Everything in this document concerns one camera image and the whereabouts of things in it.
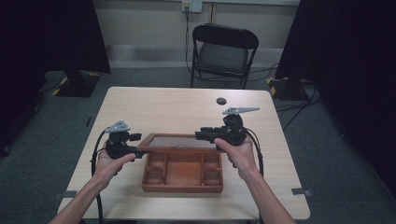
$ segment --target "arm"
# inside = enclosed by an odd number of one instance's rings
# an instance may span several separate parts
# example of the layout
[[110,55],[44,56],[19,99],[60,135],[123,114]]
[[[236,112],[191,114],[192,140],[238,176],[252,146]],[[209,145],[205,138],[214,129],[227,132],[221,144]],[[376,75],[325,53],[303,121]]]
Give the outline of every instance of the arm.
[[257,169],[251,140],[247,137],[238,147],[219,138],[215,139],[215,143],[227,152],[229,160],[238,169],[238,174],[247,184],[264,223],[295,223]]
[[117,160],[112,160],[106,151],[102,150],[99,153],[93,177],[50,223],[79,223],[96,196],[108,186],[114,174],[122,168],[124,163],[134,158],[134,154],[128,154]]

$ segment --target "forearm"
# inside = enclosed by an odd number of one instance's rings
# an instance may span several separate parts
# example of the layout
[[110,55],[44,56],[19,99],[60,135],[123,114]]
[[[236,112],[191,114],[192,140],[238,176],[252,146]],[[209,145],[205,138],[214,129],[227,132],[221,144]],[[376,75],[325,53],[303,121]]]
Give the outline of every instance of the forearm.
[[248,173],[245,182],[265,224],[295,223],[258,171]]
[[91,179],[50,223],[79,223],[101,190],[97,181]]

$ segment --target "baseboard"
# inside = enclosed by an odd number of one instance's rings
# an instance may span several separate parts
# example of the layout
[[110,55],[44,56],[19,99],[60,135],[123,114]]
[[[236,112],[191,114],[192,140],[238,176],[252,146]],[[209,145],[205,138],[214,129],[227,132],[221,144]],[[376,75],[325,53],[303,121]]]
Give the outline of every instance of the baseboard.
[[[186,66],[186,53],[182,47],[108,45],[106,51],[112,68]],[[278,63],[282,51],[283,49],[258,49],[252,67],[269,67]],[[189,49],[189,66],[191,53],[192,49]]]

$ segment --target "wooden box compartment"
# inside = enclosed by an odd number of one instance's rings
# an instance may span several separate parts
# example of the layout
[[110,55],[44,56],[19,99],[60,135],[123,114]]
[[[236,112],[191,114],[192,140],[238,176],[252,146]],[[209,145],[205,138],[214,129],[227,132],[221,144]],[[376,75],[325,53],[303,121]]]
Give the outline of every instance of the wooden box compartment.
[[218,152],[151,152],[142,180],[145,192],[221,193],[221,155]]

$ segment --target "black chair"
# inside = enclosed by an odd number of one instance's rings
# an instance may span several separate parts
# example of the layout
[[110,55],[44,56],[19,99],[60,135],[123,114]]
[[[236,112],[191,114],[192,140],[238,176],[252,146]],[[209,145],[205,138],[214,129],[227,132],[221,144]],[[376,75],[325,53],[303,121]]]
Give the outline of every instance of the black chair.
[[242,89],[247,85],[248,74],[259,46],[259,39],[246,29],[205,23],[192,32],[194,44],[192,54],[191,84],[194,71],[241,79]]

